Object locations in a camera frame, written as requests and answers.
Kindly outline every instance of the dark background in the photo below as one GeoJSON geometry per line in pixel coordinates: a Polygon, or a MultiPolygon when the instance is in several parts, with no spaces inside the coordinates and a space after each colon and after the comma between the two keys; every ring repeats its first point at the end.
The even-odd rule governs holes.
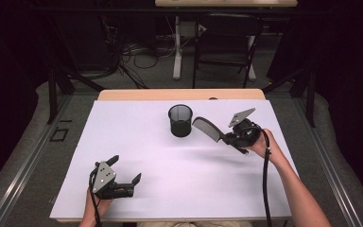
{"type": "MultiPolygon", "coordinates": [[[[337,12],[333,18],[293,18],[290,21],[268,76],[280,79],[303,66],[320,51],[320,34],[325,31],[330,34],[327,36],[330,42],[321,51],[317,92],[329,102],[338,146],[363,183],[363,1],[301,0],[298,5],[298,9],[328,10],[331,7],[337,12]]],[[[155,26],[152,20],[146,23],[155,26]]],[[[128,27],[130,33],[138,31],[132,29],[133,25],[128,27]]],[[[145,35],[139,39],[149,42],[155,35],[152,30],[142,31],[145,35]]],[[[94,46],[94,40],[98,39],[99,33],[90,37],[90,45],[94,46]]],[[[82,45],[64,44],[45,20],[31,17],[17,2],[0,1],[0,169],[32,118],[38,102],[35,89],[47,81],[54,63],[78,69],[81,63],[90,67],[88,69],[111,66],[110,53],[101,61],[75,65],[69,48],[82,48],[82,45]]],[[[92,49],[106,51],[101,44],[92,49]]]]}

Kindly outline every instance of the white tabletop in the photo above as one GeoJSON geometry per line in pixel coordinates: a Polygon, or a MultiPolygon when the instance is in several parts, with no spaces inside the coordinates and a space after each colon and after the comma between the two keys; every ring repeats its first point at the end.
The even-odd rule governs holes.
{"type": "Polygon", "coordinates": [[[296,7],[297,0],[155,0],[157,7],[296,7]]]}
{"type": "MultiPolygon", "coordinates": [[[[50,215],[59,221],[82,218],[85,193],[95,162],[119,155],[112,166],[118,183],[138,173],[133,198],[112,203],[104,219],[113,221],[264,219],[264,160],[215,143],[198,129],[178,138],[170,133],[167,112],[188,105],[193,119],[203,116],[223,132],[233,114],[256,108],[249,119],[272,130],[293,165],[274,111],[267,100],[96,101],[78,142],[50,215]]],[[[268,167],[268,200],[273,218],[290,217],[280,177],[268,167]]]]}

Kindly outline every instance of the cable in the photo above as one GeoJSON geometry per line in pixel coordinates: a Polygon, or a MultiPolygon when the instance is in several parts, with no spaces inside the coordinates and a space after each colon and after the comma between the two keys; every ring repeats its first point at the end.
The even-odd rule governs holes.
{"type": "Polygon", "coordinates": [[[90,174],[90,180],[88,182],[88,185],[89,185],[89,191],[90,191],[90,196],[91,196],[91,200],[93,202],[93,207],[94,207],[94,210],[95,210],[95,227],[102,227],[102,222],[101,222],[101,218],[99,216],[99,212],[98,212],[98,205],[96,204],[96,201],[95,201],[95,195],[93,193],[93,187],[94,187],[94,182],[95,182],[95,175],[98,171],[98,168],[96,167],[90,174]]]}
{"type": "Polygon", "coordinates": [[[264,130],[261,130],[264,134],[265,143],[267,148],[265,149],[265,157],[264,157],[264,170],[263,170],[263,180],[262,180],[262,192],[264,195],[264,205],[265,205],[265,213],[267,214],[267,223],[268,227],[272,226],[272,220],[270,219],[270,212],[269,212],[269,204],[268,204],[268,163],[269,163],[269,155],[270,155],[270,148],[269,148],[269,138],[267,133],[264,130]]]}
{"type": "Polygon", "coordinates": [[[154,53],[155,62],[153,64],[151,64],[150,66],[147,66],[147,67],[137,65],[137,62],[136,62],[137,56],[138,55],[134,56],[134,59],[133,59],[133,63],[137,68],[148,69],[148,68],[154,67],[158,63],[158,56],[157,56],[156,52],[154,53]]]}
{"type": "Polygon", "coordinates": [[[134,76],[133,74],[131,74],[130,71],[123,64],[119,64],[119,68],[122,70],[122,72],[124,72],[126,75],[129,76],[129,78],[134,82],[134,84],[137,88],[148,89],[148,87],[144,84],[144,82],[141,80],[141,78],[138,75],[134,76]]]}

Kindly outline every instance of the black cable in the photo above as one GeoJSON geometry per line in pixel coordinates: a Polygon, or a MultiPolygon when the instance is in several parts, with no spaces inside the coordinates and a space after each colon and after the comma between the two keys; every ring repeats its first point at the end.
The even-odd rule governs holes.
{"type": "Polygon", "coordinates": [[[168,40],[170,40],[171,42],[164,41],[167,44],[167,47],[166,48],[160,48],[161,50],[164,49],[164,51],[158,51],[157,50],[159,52],[159,54],[158,54],[159,58],[169,57],[175,51],[175,44],[174,44],[175,41],[174,41],[174,39],[172,39],[172,36],[166,35],[164,37],[165,37],[165,39],[167,37],[170,37],[170,39],[168,39],[168,40]]]}
{"type": "Polygon", "coordinates": [[[93,202],[93,207],[95,210],[95,227],[102,227],[102,222],[101,222],[101,218],[99,216],[99,211],[98,211],[98,205],[95,202],[95,195],[93,192],[93,187],[94,187],[94,182],[95,182],[95,175],[97,173],[97,168],[94,169],[91,174],[90,174],[90,180],[88,182],[89,184],[89,191],[90,191],[90,195],[91,195],[91,200],[93,202]]]}
{"type": "Polygon", "coordinates": [[[134,82],[135,86],[139,89],[144,88],[147,89],[148,87],[143,83],[143,81],[137,76],[134,76],[123,64],[119,64],[119,68],[124,72],[129,78],[134,82]]]}
{"type": "Polygon", "coordinates": [[[269,149],[269,138],[267,133],[264,130],[261,130],[261,132],[264,134],[265,142],[267,145],[267,148],[265,150],[265,157],[264,157],[264,170],[263,170],[263,181],[262,181],[262,191],[264,195],[264,205],[265,205],[265,213],[267,214],[267,223],[268,227],[272,226],[272,220],[270,219],[270,212],[269,212],[269,204],[268,204],[268,163],[269,163],[269,155],[270,155],[270,149],[269,149]]]}
{"type": "Polygon", "coordinates": [[[134,56],[134,59],[133,59],[133,64],[135,65],[135,67],[137,67],[137,68],[140,68],[140,69],[148,69],[148,68],[152,68],[152,67],[154,67],[157,63],[158,63],[158,55],[157,55],[157,53],[155,52],[154,53],[154,58],[155,58],[155,62],[154,63],[152,63],[151,65],[149,65],[149,66],[145,66],[145,67],[143,67],[143,66],[139,66],[139,65],[137,65],[137,62],[136,62],[136,59],[137,59],[137,56],[138,55],[135,55],[134,56]]]}
{"type": "Polygon", "coordinates": [[[131,60],[131,44],[124,44],[123,48],[122,48],[122,55],[121,55],[121,60],[122,62],[129,62],[131,60]],[[129,58],[127,60],[125,60],[123,57],[124,56],[128,56],[129,58]]]}

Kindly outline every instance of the gray carpet floor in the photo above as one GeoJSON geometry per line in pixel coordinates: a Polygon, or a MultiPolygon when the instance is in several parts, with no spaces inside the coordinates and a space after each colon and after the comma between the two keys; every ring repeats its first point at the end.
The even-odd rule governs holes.
{"type": "MultiPolygon", "coordinates": [[[[258,80],[250,82],[249,87],[263,88],[268,85],[269,81],[266,74],[278,41],[278,37],[265,37],[260,40],[253,63],[258,80]]],[[[183,49],[180,80],[172,78],[173,61],[172,57],[156,60],[142,55],[135,58],[131,57],[125,64],[129,66],[130,70],[134,70],[135,74],[149,88],[191,88],[191,46],[187,45],[183,49]],[[150,66],[154,63],[153,67],[141,68],[143,65],[150,66]]],[[[96,79],[95,82],[112,89],[135,88],[131,80],[120,72],[103,79],[96,79]]],[[[78,226],[77,223],[63,224],[49,218],[54,199],[59,193],[78,139],[82,134],[92,104],[98,95],[97,92],[76,80],[74,85],[77,91],[73,96],[65,97],[60,95],[62,103],[67,101],[67,104],[63,105],[57,121],[50,126],[52,129],[67,130],[66,139],[56,141],[55,136],[57,135],[49,131],[50,133],[45,136],[45,141],[41,143],[43,144],[41,147],[38,147],[38,144],[46,133],[46,121],[49,114],[47,84],[43,84],[37,90],[40,99],[34,117],[0,173],[0,215],[4,214],[4,216],[0,216],[0,226],[78,226]],[[40,151],[40,154],[35,158],[33,162],[35,165],[29,170],[30,174],[23,179],[25,186],[18,189],[17,197],[14,197],[10,206],[6,207],[3,201],[10,198],[9,192],[13,183],[21,178],[19,172],[24,170],[25,163],[29,162],[30,155],[36,149],[40,151]]],[[[231,87],[232,85],[229,83],[226,85],[224,83],[205,82],[198,84],[199,88],[225,86],[231,87]]],[[[333,226],[363,226],[363,187],[338,150],[333,126],[328,114],[327,102],[321,96],[316,97],[316,132],[322,145],[327,150],[329,158],[332,160],[333,168],[337,170],[338,178],[341,180],[347,197],[360,219],[360,224],[353,225],[350,218],[344,213],[336,190],[327,178],[325,169],[320,163],[317,149],[319,145],[314,141],[308,129],[308,124],[303,118],[303,102],[301,99],[289,97],[286,93],[289,87],[290,84],[281,86],[271,94],[267,94],[267,99],[271,101],[278,117],[302,181],[319,201],[333,226]]],[[[106,224],[106,226],[119,226],[120,224],[111,223],[106,224]]],[[[264,221],[257,221],[253,224],[258,227],[266,226],[264,221]]],[[[283,225],[282,220],[274,221],[274,226],[283,225]]],[[[293,223],[289,221],[286,226],[293,226],[293,223]]]]}

